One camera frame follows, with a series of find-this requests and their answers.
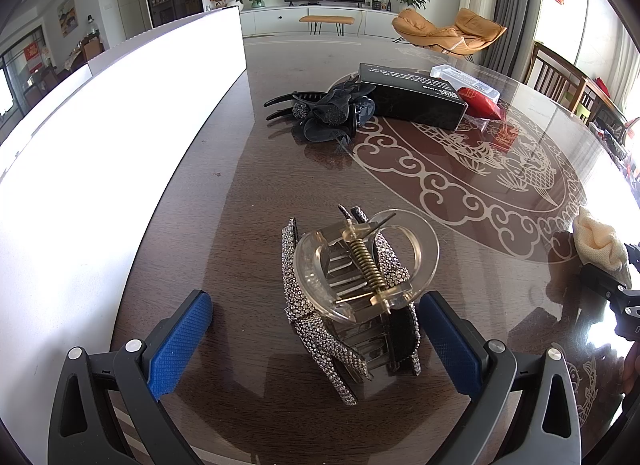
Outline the red fabric pouch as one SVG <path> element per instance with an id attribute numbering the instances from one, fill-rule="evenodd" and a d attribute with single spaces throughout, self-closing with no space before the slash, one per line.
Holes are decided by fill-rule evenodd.
<path id="1" fill-rule="evenodd" d="M 491 121 L 503 120 L 497 104 L 478 90 L 470 87 L 461 87 L 457 90 L 457 94 L 468 105 L 466 114 L 472 116 L 472 118 L 483 118 L 483 120 Z"/>

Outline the black flower hair clip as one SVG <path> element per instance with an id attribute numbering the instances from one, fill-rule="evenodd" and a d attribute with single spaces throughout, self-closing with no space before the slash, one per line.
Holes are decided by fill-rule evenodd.
<path id="1" fill-rule="evenodd" d="M 292 134 L 306 144 L 329 141 L 350 144 L 357 130 L 373 118 L 375 102 L 370 93 L 374 89 L 374 85 L 361 83 L 355 77 L 334 84 L 326 92 L 289 92 L 264 103 L 265 108 L 290 103 L 287 108 L 269 114 L 266 120 L 283 118 L 293 122 Z"/>

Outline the clear plastic floss box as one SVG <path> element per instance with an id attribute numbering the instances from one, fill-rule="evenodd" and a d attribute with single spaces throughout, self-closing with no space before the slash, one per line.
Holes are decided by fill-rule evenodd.
<path id="1" fill-rule="evenodd" d="M 433 66 L 430 76 L 448 82 L 456 90 L 463 87 L 474 89 L 489 98 L 493 103 L 497 103 L 500 98 L 500 92 L 497 89 L 449 64 Z"/>

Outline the white tv cabinet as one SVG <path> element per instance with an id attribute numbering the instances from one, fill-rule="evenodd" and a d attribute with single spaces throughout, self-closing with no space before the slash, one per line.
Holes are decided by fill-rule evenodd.
<path id="1" fill-rule="evenodd" d="M 396 14 L 368 8 L 337 6 L 260 7 L 240 13 L 244 37 L 308 33 L 371 36 L 397 40 Z"/>

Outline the black cardboard box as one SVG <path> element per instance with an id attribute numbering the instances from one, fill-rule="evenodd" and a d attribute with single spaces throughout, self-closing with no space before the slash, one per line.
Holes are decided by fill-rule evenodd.
<path id="1" fill-rule="evenodd" d="M 373 87 L 368 97 L 377 118 L 433 126 L 452 132 L 468 110 L 447 81 L 416 71 L 361 63 L 359 78 Z"/>

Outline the white foam board enclosure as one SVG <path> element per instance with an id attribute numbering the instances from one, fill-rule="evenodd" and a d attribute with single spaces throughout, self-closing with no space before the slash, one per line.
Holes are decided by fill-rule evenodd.
<path id="1" fill-rule="evenodd" d="M 32 463 L 67 352 L 110 347 L 156 207 L 245 68 L 239 10 L 209 11 L 116 47 L 3 142 L 1 418 Z"/>

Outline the cream knitted glove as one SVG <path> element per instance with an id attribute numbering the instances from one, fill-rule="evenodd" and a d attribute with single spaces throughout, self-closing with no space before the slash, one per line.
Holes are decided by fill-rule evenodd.
<path id="1" fill-rule="evenodd" d="M 629 256 L 613 227 L 593 219 L 585 207 L 580 207 L 573 220 L 573 240 L 583 265 L 591 263 L 631 288 Z"/>

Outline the orange lounge chair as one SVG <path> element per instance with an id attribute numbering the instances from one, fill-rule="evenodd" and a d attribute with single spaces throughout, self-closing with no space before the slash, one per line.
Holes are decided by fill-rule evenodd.
<path id="1" fill-rule="evenodd" d="M 466 8 L 458 11 L 454 24 L 440 28 L 413 8 L 407 8 L 393 18 L 392 27 L 413 46 L 457 57 L 477 54 L 506 32 L 505 26 Z"/>

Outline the wooden bench hairpin legs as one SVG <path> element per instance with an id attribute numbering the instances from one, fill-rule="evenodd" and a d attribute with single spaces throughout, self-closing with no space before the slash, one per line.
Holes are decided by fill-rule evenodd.
<path id="1" fill-rule="evenodd" d="M 310 35 L 320 35 L 322 26 L 334 25 L 335 33 L 337 36 L 344 36 L 346 34 L 346 26 L 353 25 L 355 19 L 349 16 L 322 16 L 319 14 L 310 14 L 309 16 L 303 16 L 299 19 L 300 23 L 306 24 Z"/>

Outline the dark wooden dining chair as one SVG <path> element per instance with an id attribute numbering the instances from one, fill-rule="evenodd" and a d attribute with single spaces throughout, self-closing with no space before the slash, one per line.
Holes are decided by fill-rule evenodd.
<path id="1" fill-rule="evenodd" d="M 597 118 L 612 127 L 624 127 L 627 123 L 622 111 L 596 81 L 543 43 L 534 45 L 524 83 L 585 124 Z"/>

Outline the rhinestone bow hair clip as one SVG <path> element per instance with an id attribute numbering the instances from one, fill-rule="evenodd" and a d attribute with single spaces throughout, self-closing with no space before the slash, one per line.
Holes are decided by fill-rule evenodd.
<path id="1" fill-rule="evenodd" d="M 343 208 L 336 224 L 282 229 L 285 317 L 344 404 L 384 367 L 421 372 L 416 304 L 439 263 L 433 227 L 415 212 Z"/>

